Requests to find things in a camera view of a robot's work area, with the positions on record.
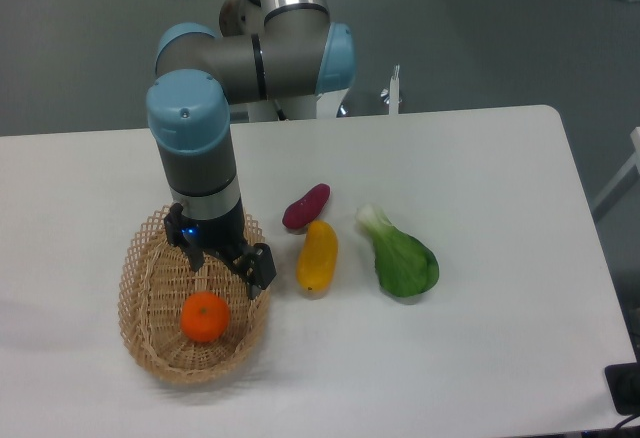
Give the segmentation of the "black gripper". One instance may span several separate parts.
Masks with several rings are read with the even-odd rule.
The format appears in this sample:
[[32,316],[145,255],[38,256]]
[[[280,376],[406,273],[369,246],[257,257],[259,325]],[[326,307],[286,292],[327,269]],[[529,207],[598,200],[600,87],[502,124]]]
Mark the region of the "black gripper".
[[266,243],[247,243],[242,200],[226,214],[198,220],[189,218],[180,203],[173,203],[164,217],[167,242],[186,256],[193,272],[204,264],[208,254],[225,264],[246,286],[249,300],[267,290],[277,272],[271,248]]

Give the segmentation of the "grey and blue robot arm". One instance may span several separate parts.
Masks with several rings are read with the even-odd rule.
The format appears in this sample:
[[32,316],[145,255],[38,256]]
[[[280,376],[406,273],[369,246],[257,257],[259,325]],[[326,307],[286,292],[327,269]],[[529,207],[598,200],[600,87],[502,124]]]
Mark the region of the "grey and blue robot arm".
[[331,20],[326,0],[240,0],[250,17],[221,17],[219,30],[183,23],[162,36],[146,95],[173,202],[168,243],[199,270],[206,256],[245,283],[249,298],[276,275],[270,248],[250,244],[230,132],[236,104],[342,99],[356,74],[348,26]]

